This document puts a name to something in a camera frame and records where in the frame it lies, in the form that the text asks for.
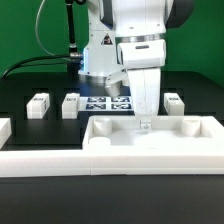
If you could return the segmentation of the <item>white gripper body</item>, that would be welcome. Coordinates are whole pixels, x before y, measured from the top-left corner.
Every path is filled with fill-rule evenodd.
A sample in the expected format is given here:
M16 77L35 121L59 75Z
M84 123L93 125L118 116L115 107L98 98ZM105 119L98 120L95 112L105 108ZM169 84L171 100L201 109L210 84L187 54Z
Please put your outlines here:
M118 61L128 75L133 110L136 116L156 116L159 110L161 68L165 65L163 39L119 43Z

